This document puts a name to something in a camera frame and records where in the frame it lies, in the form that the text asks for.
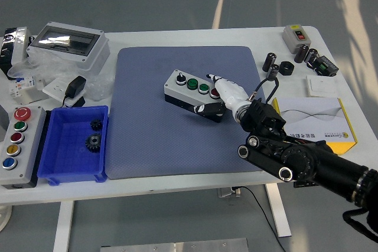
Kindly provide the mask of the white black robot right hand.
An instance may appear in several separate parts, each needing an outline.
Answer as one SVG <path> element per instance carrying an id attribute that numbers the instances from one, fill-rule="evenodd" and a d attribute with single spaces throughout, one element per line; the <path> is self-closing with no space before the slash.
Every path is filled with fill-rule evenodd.
<path id="1" fill-rule="evenodd" d="M 248 101 L 249 96 L 244 88 L 233 81 L 214 74 L 207 74 L 206 77 L 214 82 L 215 89 L 223 102 L 194 106 L 194 113 L 209 116 L 224 113 L 226 109 L 229 109 L 232 111 L 234 119 L 237 120 L 238 116 L 251 104 L 251 102 Z"/>

